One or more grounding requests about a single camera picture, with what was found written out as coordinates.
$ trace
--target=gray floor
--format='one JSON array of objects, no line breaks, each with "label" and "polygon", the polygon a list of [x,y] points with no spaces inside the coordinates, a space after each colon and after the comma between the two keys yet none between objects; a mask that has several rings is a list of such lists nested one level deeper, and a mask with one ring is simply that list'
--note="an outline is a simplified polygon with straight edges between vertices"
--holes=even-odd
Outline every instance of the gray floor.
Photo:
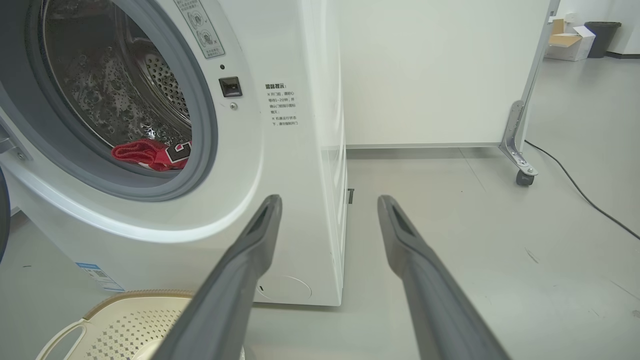
[{"label": "gray floor", "polygon": [[[639,99],[640,60],[545,60],[527,135],[637,232]],[[256,306],[247,358],[418,358],[383,252],[382,193],[399,201],[514,359],[640,357],[640,241],[590,208],[551,159],[524,150],[540,171],[530,188],[515,185],[497,149],[350,152],[343,305]],[[12,234],[0,284],[7,359],[33,359],[109,295],[31,223]]]}]

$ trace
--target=white wall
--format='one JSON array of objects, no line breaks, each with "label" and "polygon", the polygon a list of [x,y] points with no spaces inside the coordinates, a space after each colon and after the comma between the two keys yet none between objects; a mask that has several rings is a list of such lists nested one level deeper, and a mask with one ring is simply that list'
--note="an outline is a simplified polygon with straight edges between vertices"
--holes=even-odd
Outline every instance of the white wall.
[{"label": "white wall", "polygon": [[622,23],[609,46],[618,54],[640,54],[640,0],[610,0],[608,21]]},{"label": "white wall", "polygon": [[558,17],[576,13],[576,21],[570,26],[580,26],[587,21],[607,21],[612,3],[615,0],[561,0]]},{"label": "white wall", "polygon": [[558,18],[575,13],[576,19],[567,24],[567,32],[573,26],[587,21],[621,22],[609,51],[618,54],[640,54],[640,0],[562,0]]}]

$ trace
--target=black trash bin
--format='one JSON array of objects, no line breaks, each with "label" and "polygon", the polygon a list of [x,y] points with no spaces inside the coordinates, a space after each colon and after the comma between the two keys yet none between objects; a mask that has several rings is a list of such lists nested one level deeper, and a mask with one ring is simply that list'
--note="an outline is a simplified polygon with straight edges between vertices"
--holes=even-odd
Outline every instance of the black trash bin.
[{"label": "black trash bin", "polygon": [[616,34],[616,30],[622,26],[622,24],[619,22],[589,21],[585,22],[584,25],[596,35],[589,56],[587,57],[603,58],[609,45],[611,45],[613,35]]}]

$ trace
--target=red cloth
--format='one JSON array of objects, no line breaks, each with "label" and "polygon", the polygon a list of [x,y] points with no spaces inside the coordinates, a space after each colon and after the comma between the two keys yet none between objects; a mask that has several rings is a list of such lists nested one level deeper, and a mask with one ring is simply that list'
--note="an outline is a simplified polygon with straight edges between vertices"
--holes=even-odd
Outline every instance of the red cloth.
[{"label": "red cloth", "polygon": [[184,168],[190,154],[191,142],[180,143],[169,149],[167,145],[151,139],[125,143],[111,150],[111,155],[120,161],[140,164],[156,171]]}]

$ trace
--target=metal frame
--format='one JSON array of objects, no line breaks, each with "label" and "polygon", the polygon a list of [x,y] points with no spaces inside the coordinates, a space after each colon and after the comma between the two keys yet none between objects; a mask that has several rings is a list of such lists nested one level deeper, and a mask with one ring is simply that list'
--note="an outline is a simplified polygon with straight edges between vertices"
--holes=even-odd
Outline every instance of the metal frame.
[{"label": "metal frame", "polygon": [[522,153],[518,150],[516,145],[516,134],[518,133],[518,127],[522,123],[522,113],[524,112],[524,101],[518,100],[511,105],[511,111],[509,112],[509,120],[507,121],[507,128],[504,130],[504,136],[498,148],[504,152],[504,154],[522,171],[529,176],[538,175],[538,171],[531,166],[522,156]]},{"label": "metal frame", "polygon": [[525,85],[522,99],[517,100],[511,105],[511,111],[507,120],[507,126],[504,130],[504,136],[498,148],[518,167],[518,169],[527,176],[536,176],[538,171],[522,156],[518,150],[518,144],[524,144],[524,133],[526,132],[525,114],[527,113],[527,105],[533,94],[533,87],[538,77],[540,64],[545,56],[549,35],[551,34],[551,26],[549,26],[549,18],[555,16],[560,5],[560,0],[550,0],[547,15],[545,16],[545,25],[540,34],[536,56],[534,57],[529,78]]}]

